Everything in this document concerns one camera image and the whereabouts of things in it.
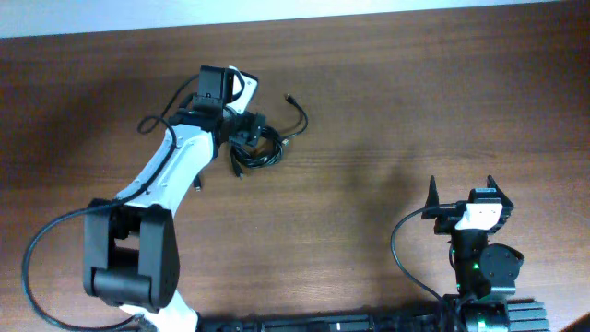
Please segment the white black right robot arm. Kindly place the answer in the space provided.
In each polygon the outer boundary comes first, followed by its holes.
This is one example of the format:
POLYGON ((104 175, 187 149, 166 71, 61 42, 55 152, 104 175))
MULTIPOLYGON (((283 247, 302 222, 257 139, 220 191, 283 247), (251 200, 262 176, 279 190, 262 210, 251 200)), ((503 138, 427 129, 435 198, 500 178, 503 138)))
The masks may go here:
POLYGON ((513 202, 488 176, 485 187, 474 188, 466 200, 446 206, 430 178, 425 208, 421 217, 435 221, 434 233, 451 237, 457 294, 443 297, 445 329, 508 331, 507 299, 515 295, 524 255, 508 245, 491 243, 490 236, 510 218, 513 202))

